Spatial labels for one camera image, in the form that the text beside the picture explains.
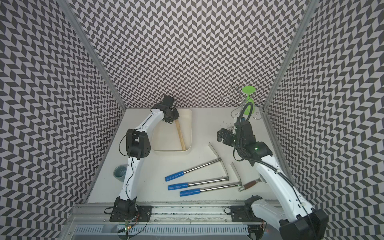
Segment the cream plastic storage box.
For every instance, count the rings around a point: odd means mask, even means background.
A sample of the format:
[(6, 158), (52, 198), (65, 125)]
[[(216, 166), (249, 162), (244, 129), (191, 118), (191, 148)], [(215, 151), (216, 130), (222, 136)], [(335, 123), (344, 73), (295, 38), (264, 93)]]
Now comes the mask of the cream plastic storage box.
[(190, 109), (178, 109), (180, 132), (185, 144), (183, 149), (177, 124), (160, 122), (153, 133), (151, 147), (161, 154), (186, 153), (192, 146), (193, 112)]

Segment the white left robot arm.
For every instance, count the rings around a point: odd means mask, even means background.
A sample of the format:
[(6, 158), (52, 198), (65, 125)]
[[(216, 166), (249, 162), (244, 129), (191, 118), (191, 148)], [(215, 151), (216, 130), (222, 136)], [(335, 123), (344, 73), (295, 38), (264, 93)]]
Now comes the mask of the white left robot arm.
[(144, 159), (151, 152), (151, 137), (160, 122), (172, 124), (179, 118), (177, 100), (165, 95), (163, 99), (150, 109), (146, 119), (126, 132), (126, 154), (128, 166), (122, 189), (114, 203), (113, 211), (121, 214), (125, 220), (136, 215), (136, 178), (139, 176)]

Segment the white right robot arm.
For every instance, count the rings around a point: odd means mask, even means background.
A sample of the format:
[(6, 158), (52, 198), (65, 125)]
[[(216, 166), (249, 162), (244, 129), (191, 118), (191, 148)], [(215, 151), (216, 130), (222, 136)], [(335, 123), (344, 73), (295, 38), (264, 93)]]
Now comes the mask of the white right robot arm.
[(218, 142), (233, 147), (241, 159), (256, 167), (282, 207), (282, 210), (278, 210), (258, 199), (251, 203), (253, 214), (278, 230), (284, 240), (322, 240), (329, 216), (324, 210), (315, 209), (300, 194), (282, 171), (271, 149), (264, 142), (256, 140), (248, 120), (239, 117), (234, 127), (233, 131), (220, 129), (217, 132)]

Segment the chrome stand with green cups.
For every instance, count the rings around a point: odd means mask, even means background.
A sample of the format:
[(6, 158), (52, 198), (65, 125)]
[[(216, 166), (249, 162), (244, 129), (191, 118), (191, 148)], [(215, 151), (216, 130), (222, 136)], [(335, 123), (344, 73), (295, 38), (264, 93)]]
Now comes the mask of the chrome stand with green cups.
[(246, 106), (247, 103), (253, 104), (253, 109), (247, 107), (247, 110), (244, 112), (244, 115), (247, 116), (248, 120), (253, 118), (254, 120), (261, 120), (262, 114), (261, 112), (257, 112), (256, 108), (263, 109), (266, 105), (266, 101), (261, 103), (256, 103), (253, 98), (253, 95), (256, 93), (256, 88), (253, 86), (245, 86), (245, 87), (231, 87), (230, 90), (220, 97), (219, 102), (224, 106), (229, 106), (230, 103), (236, 104), (236, 108), (231, 111), (231, 118), (236, 121), (240, 116), (241, 110)]

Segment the grey tape roll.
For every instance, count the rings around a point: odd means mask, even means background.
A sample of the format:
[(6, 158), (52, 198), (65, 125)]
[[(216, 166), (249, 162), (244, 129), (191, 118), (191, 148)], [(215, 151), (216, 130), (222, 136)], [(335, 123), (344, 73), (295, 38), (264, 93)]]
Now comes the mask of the grey tape roll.
[(113, 171), (113, 176), (120, 182), (124, 182), (127, 172), (127, 165), (117, 166)]

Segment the grey metal corner profile left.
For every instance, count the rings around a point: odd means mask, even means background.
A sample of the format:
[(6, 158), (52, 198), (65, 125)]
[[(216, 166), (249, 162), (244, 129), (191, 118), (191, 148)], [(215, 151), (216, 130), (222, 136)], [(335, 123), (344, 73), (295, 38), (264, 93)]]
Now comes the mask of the grey metal corner profile left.
[(78, 36), (80, 42), (84, 46), (85, 51), (87, 52), (87, 54), (89, 55), (89, 57), (93, 61), (96, 69), (98, 70), (99, 74), (101, 75), (101, 79), (104, 81), (108, 90), (114, 96), (118, 105), (122, 109), (122, 116), (121, 116), (120, 120), (118, 121), (117, 126), (115, 127), (115, 130), (113, 131), (113, 135), (108, 142), (109, 144), (108, 144), (107, 150), (106, 150), (105, 154), (103, 155), (102, 160), (99, 163), (99, 167), (95, 173), (95, 176), (94, 176), (94, 178), (91, 182), (91, 185), (90, 185), (90, 187), (86, 193), (86, 196), (83, 200), (83, 204), (87, 204), (89, 202), (92, 191), (96, 185), (97, 179), (100, 175), (100, 172), (102, 170), (104, 162), (107, 158), (107, 154), (112, 147), (113, 141), (117, 135), (118, 129), (122, 123), (122, 120), (123, 120), (123, 117), (124, 117), (124, 114), (125, 114), (127, 108), (124, 104), (122, 97), (120, 96), (119, 92), (117, 91), (113, 81), (111, 80), (109, 74), (107, 73), (106, 68), (104, 67), (102, 61), (100, 60), (99, 55), (97, 54), (96, 50), (94, 49), (94, 46), (91, 44), (88, 36), (84, 32), (83, 27), (79, 23), (78, 18), (76, 17), (70, 3), (68, 1), (57, 1), (57, 3), (59, 4), (60, 8), (62, 9), (63, 13), (65, 14), (70, 25), (72, 26), (72, 28), (76, 32), (76, 35)]

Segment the grey metal corner profile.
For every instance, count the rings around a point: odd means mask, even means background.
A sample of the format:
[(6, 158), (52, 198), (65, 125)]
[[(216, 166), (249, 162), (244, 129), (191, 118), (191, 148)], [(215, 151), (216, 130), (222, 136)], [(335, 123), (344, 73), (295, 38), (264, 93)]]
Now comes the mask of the grey metal corner profile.
[(278, 74), (272, 84), (272, 87), (269, 91), (269, 94), (266, 98), (266, 104), (264, 107), (260, 110), (263, 122), (266, 126), (268, 135), (270, 137), (270, 140), (272, 142), (273, 149), (275, 150), (275, 154), (278, 158), (278, 162), (280, 163), (281, 168), (283, 169), (284, 173), (288, 176), (291, 182), (294, 181), (293, 175), (288, 167), (288, 161), (284, 155), (283, 148), (279, 142), (278, 136), (274, 131), (273, 125), (271, 123), (271, 120), (268, 115), (268, 108), (270, 104), (272, 103), (274, 97), (276, 96), (277, 90), (279, 89), (282, 80), (287, 72), (287, 69), (295, 55), (295, 51), (297, 50), (301, 39), (308, 27), (308, 24), (311, 22), (311, 18), (313, 14), (315, 13), (317, 9), (317, 5), (319, 4), (319, 0), (316, 1), (309, 1), (307, 8), (304, 12), (304, 15), (302, 19), (299, 21), (299, 25), (297, 30), (295, 31), (295, 34), (293, 36), (292, 42), (287, 50), (287, 53), (283, 59), (282, 65), (278, 71)]
[(72, 28), (76, 32), (76, 35), (78, 36), (80, 42), (84, 46), (85, 51), (87, 52), (87, 54), (89, 55), (89, 57), (93, 61), (96, 69), (98, 70), (99, 74), (101, 75), (101, 79), (104, 81), (108, 90), (114, 96), (118, 105), (122, 109), (122, 116), (121, 116), (120, 120), (118, 121), (117, 126), (115, 127), (115, 130), (113, 131), (113, 135), (108, 142), (109, 144), (108, 144), (107, 150), (106, 150), (105, 154), (103, 155), (102, 160), (99, 163), (99, 167), (95, 173), (95, 176), (94, 176), (94, 178), (91, 182), (91, 185), (90, 185), (90, 187), (86, 193), (86, 196), (83, 200), (83, 204), (87, 204), (89, 202), (92, 191), (96, 185), (97, 179), (100, 175), (100, 172), (102, 170), (104, 162), (107, 158), (107, 154), (112, 147), (113, 141), (117, 135), (118, 129), (122, 123), (122, 120), (123, 120), (123, 117), (124, 117), (124, 114), (125, 114), (127, 108), (124, 104), (122, 97), (120, 96), (119, 92), (117, 91), (113, 81), (111, 80), (109, 74), (107, 73), (106, 68), (104, 67), (102, 61), (100, 60), (99, 55), (97, 54), (96, 50), (94, 49), (94, 46), (91, 44), (88, 36), (84, 32), (83, 27), (79, 23), (78, 18), (76, 17), (70, 3), (68, 1), (57, 1), (57, 3), (59, 4), (60, 8), (62, 9), (63, 13), (65, 14), (70, 25), (72, 26)]

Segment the grey metal corner profile right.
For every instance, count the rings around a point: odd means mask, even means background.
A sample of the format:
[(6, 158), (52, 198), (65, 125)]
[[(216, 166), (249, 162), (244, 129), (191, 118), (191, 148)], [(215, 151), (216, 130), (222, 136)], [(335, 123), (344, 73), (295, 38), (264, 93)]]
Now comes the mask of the grey metal corner profile right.
[(288, 161), (284, 155), (283, 148), (279, 142), (278, 136), (274, 131), (273, 125), (271, 123), (271, 120), (268, 115), (268, 108), (270, 104), (272, 103), (274, 97), (276, 96), (277, 90), (279, 89), (282, 80), (287, 72), (287, 69), (295, 55), (295, 51), (297, 50), (301, 39), (308, 27), (308, 24), (311, 22), (311, 18), (313, 14), (315, 13), (317, 9), (317, 5), (319, 4), (319, 0), (316, 1), (309, 1), (307, 8), (304, 12), (304, 15), (302, 19), (299, 21), (299, 25), (297, 30), (295, 31), (295, 34), (293, 36), (292, 42), (287, 50), (287, 53), (283, 59), (282, 65), (278, 71), (278, 74), (272, 84), (272, 87), (269, 91), (269, 94), (266, 98), (266, 104), (264, 107), (260, 110), (263, 122), (266, 126), (268, 135), (270, 137), (270, 140), (272, 142), (273, 149), (275, 150), (275, 154), (278, 158), (278, 162), (280, 163), (281, 168), (283, 169), (284, 173), (288, 176), (291, 182), (294, 181), (293, 175), (288, 167)]

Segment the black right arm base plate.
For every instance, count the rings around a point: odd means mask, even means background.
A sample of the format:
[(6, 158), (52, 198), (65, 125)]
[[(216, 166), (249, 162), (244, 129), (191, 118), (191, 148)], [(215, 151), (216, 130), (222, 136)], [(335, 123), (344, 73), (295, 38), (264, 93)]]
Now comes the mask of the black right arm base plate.
[(257, 218), (249, 206), (230, 206), (230, 215), (234, 223), (254, 223), (262, 222), (263, 219)]

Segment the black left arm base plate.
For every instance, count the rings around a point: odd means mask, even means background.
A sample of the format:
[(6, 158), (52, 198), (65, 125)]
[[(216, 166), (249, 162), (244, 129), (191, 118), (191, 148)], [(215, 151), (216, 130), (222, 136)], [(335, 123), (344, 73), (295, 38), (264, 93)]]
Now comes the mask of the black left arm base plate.
[(114, 207), (110, 215), (110, 222), (149, 222), (152, 215), (153, 206), (135, 206), (128, 211)]

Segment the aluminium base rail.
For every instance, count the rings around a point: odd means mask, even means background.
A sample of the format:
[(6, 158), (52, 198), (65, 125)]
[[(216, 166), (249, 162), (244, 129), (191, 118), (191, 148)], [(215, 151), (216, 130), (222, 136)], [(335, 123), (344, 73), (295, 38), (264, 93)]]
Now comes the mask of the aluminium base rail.
[(112, 204), (76, 205), (64, 223), (60, 240), (280, 240), (278, 230), (265, 220), (234, 223), (230, 206), (243, 201), (147, 202), (153, 206), (149, 222), (110, 222)]

